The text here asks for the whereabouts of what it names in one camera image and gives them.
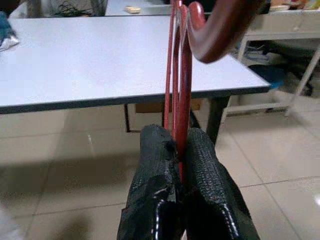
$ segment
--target curved handle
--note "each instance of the curved handle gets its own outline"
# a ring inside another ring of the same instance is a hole
[[[198,2],[189,5],[187,33],[192,54],[203,63],[222,58],[247,29],[263,0],[217,0],[205,20]]]

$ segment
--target tiled floor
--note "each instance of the tiled floor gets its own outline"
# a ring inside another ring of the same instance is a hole
[[[227,118],[216,152],[262,240],[320,239],[320,102]],[[134,114],[133,128],[161,114]],[[206,125],[208,103],[196,113]],[[122,106],[0,117],[1,203],[32,240],[114,240],[139,159]]]

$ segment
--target textured rubber surface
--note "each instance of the textured rubber surface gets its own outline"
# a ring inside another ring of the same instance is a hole
[[[185,161],[188,239],[260,239],[239,188],[219,163],[214,144],[201,129],[190,129]]]
[[[181,230],[176,199],[182,187],[177,150],[170,133],[158,125],[140,134],[140,160],[122,210],[118,240],[173,240]]]

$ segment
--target cardboard box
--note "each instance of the cardboard box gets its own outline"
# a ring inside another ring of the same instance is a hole
[[[202,105],[202,98],[191,99],[191,109],[193,111],[200,110]],[[165,105],[163,102],[150,102],[150,103],[137,103],[135,105],[135,112],[138,114],[145,114],[145,113],[161,113]]]

